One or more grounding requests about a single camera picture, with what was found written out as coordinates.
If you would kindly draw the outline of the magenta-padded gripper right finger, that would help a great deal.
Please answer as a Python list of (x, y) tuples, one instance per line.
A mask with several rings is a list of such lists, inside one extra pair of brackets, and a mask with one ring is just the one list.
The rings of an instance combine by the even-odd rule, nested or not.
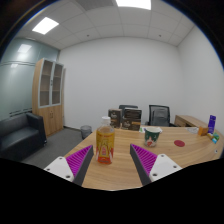
[(166, 154), (156, 155), (134, 144), (130, 145), (130, 154), (143, 186), (181, 170)]

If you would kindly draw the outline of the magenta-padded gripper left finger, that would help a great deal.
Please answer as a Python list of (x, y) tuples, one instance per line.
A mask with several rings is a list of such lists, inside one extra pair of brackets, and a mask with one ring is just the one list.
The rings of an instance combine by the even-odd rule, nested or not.
[(57, 157), (45, 168), (45, 171), (81, 186), (93, 155), (93, 146), (89, 145), (67, 158)]

